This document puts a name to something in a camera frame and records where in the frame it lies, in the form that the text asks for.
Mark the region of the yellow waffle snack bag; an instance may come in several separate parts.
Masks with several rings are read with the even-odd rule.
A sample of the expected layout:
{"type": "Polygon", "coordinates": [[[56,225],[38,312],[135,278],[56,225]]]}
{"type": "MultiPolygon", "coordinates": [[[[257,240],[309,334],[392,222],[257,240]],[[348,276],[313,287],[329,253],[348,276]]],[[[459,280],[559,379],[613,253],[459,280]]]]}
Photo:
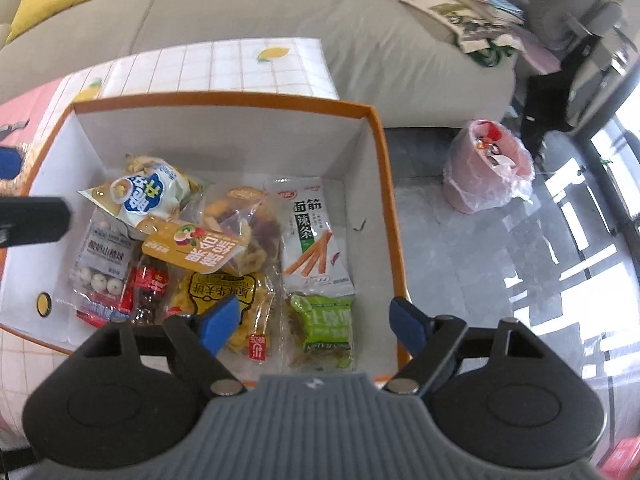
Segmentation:
{"type": "Polygon", "coordinates": [[[273,284],[262,273],[187,273],[176,281],[165,314],[195,318],[196,336],[209,353],[227,349],[261,363],[269,353],[274,298],[273,284]]]}

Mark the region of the small cola bottle candy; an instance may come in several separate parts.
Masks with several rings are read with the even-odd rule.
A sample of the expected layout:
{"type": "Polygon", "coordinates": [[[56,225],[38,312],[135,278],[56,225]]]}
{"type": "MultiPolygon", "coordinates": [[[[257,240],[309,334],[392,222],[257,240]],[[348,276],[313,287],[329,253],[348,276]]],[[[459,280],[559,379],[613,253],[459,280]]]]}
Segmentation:
{"type": "Polygon", "coordinates": [[[153,325],[163,307],[169,284],[165,261],[142,254],[132,269],[130,280],[130,315],[134,325],[153,325]]]}

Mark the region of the white hawthorn ball packet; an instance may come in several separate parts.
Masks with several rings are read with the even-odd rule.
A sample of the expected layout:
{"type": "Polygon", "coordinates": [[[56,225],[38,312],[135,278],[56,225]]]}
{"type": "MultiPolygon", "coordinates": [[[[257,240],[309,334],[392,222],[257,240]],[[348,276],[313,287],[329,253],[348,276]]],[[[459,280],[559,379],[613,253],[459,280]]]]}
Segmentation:
{"type": "Polygon", "coordinates": [[[120,308],[135,250],[136,243],[114,228],[106,214],[93,211],[70,271],[74,292],[94,304],[120,308]]]}

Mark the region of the green pickle snack packet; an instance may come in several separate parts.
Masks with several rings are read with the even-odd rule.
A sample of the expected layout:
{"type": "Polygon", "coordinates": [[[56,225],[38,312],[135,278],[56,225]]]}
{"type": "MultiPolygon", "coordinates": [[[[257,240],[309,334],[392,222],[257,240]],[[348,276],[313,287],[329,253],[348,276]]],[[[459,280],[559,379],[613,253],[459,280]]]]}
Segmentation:
{"type": "Polygon", "coordinates": [[[353,296],[288,297],[288,368],[299,373],[350,372],[355,364],[353,296]]]}

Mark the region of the orange dried fruit bag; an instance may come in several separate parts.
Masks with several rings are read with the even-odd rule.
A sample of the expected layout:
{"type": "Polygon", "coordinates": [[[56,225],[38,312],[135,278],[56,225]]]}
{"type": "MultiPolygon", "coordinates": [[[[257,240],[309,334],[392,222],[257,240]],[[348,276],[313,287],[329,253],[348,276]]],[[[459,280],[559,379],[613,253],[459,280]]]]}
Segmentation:
{"type": "Polygon", "coordinates": [[[142,252],[199,274],[260,272],[279,258],[285,216],[284,201],[267,191],[212,185],[156,226],[142,252]]]}

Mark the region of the cream puff snack bag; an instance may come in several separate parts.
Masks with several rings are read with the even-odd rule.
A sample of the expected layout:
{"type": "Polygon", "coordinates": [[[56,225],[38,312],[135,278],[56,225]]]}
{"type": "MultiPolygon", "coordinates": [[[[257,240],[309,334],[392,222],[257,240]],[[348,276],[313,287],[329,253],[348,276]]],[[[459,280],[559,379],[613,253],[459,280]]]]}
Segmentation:
{"type": "Polygon", "coordinates": [[[166,221],[178,219],[202,188],[201,181],[163,159],[128,154],[120,177],[79,194],[130,232],[150,235],[166,221]]]}

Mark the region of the white gluten stick packet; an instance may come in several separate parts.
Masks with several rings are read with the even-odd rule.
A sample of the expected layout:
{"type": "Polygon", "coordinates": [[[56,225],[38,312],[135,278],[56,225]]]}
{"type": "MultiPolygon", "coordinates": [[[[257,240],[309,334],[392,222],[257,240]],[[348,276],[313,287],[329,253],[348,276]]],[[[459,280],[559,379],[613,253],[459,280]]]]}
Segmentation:
{"type": "Polygon", "coordinates": [[[283,178],[270,183],[270,194],[283,200],[281,272],[290,294],[340,298],[355,287],[331,223],[322,180],[283,178]]]}

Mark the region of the red snack packet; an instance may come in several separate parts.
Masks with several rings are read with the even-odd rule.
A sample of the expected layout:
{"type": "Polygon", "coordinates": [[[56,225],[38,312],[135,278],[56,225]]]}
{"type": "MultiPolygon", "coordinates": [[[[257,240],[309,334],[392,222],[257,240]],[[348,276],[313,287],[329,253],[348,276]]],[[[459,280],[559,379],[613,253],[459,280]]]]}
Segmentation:
{"type": "Polygon", "coordinates": [[[85,323],[100,328],[108,322],[124,322],[132,311],[132,292],[126,290],[121,297],[90,292],[76,310],[76,316],[85,323]]]}

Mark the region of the pink checkered tablecloth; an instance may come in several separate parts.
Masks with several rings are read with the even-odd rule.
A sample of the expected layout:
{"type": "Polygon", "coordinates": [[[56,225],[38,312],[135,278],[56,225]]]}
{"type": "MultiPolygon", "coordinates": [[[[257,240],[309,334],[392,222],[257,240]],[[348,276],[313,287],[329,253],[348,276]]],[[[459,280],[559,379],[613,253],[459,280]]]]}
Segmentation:
{"type": "MultiPolygon", "coordinates": [[[[22,156],[22,172],[1,183],[4,196],[27,191],[27,173],[66,107],[93,100],[186,91],[255,91],[335,99],[338,93],[320,41],[308,38],[235,39],[146,51],[78,70],[1,105],[1,144],[22,156]]],[[[50,292],[51,307],[35,300],[1,301],[1,432],[23,432],[26,398],[94,328],[68,304],[65,287],[50,292]]]]}

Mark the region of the pink trash bin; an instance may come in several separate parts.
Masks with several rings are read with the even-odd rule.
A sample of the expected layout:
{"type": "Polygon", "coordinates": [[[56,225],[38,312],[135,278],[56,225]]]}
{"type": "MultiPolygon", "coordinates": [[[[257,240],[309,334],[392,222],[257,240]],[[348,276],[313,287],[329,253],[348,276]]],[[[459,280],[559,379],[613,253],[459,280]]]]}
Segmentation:
{"type": "Polygon", "coordinates": [[[535,168],[521,140],[505,126],[487,119],[469,122],[452,141],[442,192],[464,214],[506,206],[533,195],[535,168]]]}

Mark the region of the orange cardboard box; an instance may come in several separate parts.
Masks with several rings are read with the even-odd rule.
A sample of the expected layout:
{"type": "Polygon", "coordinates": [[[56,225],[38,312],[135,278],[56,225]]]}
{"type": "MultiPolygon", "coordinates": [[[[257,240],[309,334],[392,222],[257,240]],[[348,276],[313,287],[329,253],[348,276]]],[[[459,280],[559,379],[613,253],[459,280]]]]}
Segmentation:
{"type": "Polygon", "coordinates": [[[127,154],[165,159],[212,183],[262,185],[277,177],[320,177],[356,287],[356,365],[383,380],[406,362],[388,325],[390,300],[406,290],[392,173],[372,107],[245,92],[177,92],[74,103],[26,172],[25,195],[58,196],[73,209],[56,243],[13,247],[1,277],[1,325],[64,353],[89,335],[66,307],[40,316],[62,266],[84,235],[91,205],[81,191],[124,166],[127,154]]]}

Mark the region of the grey office chair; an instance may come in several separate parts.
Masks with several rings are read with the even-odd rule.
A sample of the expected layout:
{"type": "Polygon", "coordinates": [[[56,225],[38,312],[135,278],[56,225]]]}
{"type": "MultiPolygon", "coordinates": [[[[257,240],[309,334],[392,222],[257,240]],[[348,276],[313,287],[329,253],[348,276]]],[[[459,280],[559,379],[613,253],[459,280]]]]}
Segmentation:
{"type": "Polygon", "coordinates": [[[515,65],[520,136],[533,159],[550,131],[569,132],[639,57],[620,0],[528,0],[515,65]]]}

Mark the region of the beige fabric sofa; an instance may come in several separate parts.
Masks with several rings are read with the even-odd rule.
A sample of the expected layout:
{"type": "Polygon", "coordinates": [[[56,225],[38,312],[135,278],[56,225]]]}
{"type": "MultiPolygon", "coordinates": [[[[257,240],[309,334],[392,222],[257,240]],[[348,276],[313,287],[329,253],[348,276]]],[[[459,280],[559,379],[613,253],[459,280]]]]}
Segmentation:
{"type": "Polygon", "coordinates": [[[340,97],[390,128],[499,120],[515,89],[514,58],[481,66],[400,0],[88,0],[2,40],[1,96],[128,54],[266,37],[319,39],[340,97]]]}

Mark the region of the stack of books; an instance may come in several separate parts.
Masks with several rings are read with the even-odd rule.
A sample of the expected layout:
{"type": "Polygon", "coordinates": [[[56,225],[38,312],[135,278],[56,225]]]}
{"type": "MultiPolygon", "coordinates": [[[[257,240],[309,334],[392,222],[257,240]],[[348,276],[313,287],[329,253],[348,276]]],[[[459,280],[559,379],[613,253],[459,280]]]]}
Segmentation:
{"type": "Polygon", "coordinates": [[[444,26],[460,51],[481,66],[495,67],[504,58],[524,51],[522,40],[509,24],[484,18],[463,0],[399,1],[444,26]]]}

